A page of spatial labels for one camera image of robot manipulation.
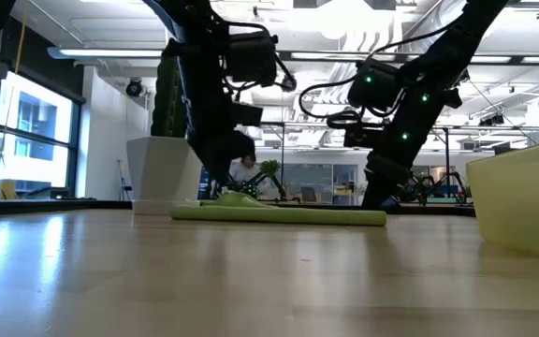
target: wooden floor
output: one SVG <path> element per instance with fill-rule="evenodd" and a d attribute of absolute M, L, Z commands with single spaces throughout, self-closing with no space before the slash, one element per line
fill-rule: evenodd
<path fill-rule="evenodd" d="M 0 336 L 539 336 L 539 258 L 483 244 L 471 218 L 2 217 Z"/>

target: white planter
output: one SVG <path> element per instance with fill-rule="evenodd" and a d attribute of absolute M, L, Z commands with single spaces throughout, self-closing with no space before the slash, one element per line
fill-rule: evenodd
<path fill-rule="evenodd" d="M 169 215 L 173 205 L 197 200 L 201 162 L 186 139 L 129 140 L 128 166 L 138 215 Z"/>

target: yellow container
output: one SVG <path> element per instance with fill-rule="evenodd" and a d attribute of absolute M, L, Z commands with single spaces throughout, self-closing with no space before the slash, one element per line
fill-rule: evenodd
<path fill-rule="evenodd" d="M 539 255 L 539 145 L 467 164 L 480 234 Z"/>

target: person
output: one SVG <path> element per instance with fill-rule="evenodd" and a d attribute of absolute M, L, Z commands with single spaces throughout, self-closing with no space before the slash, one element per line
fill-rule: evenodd
<path fill-rule="evenodd" d="M 240 159 L 240 162 L 230 167 L 230 175 L 236 183 L 251 181 L 261 171 L 256 165 L 255 154 L 247 154 Z"/>

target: ceiling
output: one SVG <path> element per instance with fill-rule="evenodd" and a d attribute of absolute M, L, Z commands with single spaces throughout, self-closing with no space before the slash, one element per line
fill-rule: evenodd
<path fill-rule="evenodd" d="M 315 9 L 294 8 L 293 1 L 218 0 L 212 4 L 225 19 L 266 25 L 279 36 L 279 50 L 368 51 L 371 46 L 400 40 L 412 27 L 418 28 L 417 32 L 433 30 L 430 27 L 435 22 L 433 15 L 438 15 L 440 21 L 451 21 L 459 15 L 459 10 L 454 8 L 464 3 L 464 0 L 442 0 L 435 14 L 421 21 L 440 1 L 415 0 L 416 6 L 399 6 L 396 12 L 373 10 L 363 0 L 320 0 L 324 5 Z M 257 17 L 253 6 L 258 8 Z M 138 0 L 19 0 L 12 15 L 21 20 L 25 10 L 29 27 L 66 48 L 163 49 L 170 37 L 153 12 Z M 539 53 L 538 14 L 537 8 L 506 9 L 488 31 L 479 52 Z M 117 60 L 96 64 L 103 77 L 115 82 L 142 77 L 154 90 L 155 61 Z M 281 108 L 268 112 L 268 119 L 276 118 L 271 116 L 275 111 L 286 109 L 289 113 L 279 112 L 280 118 L 298 120 L 294 102 L 302 89 L 347 78 L 355 71 L 352 64 L 333 62 L 288 62 L 286 65 L 299 82 L 295 93 L 285 94 L 277 88 L 254 88 L 246 96 L 245 100 L 258 106 Z M 503 108 L 508 116 L 520 118 L 527 113 L 526 103 L 538 98 L 539 66 L 470 66 L 469 72 L 475 86 L 462 85 L 464 105 L 457 110 L 444 110 L 440 123 L 476 125 L 480 116 L 493 111 L 488 109 L 492 104 Z M 346 88 L 325 91 L 322 97 L 326 101 L 315 103 L 345 97 L 342 94 L 345 92 Z"/>

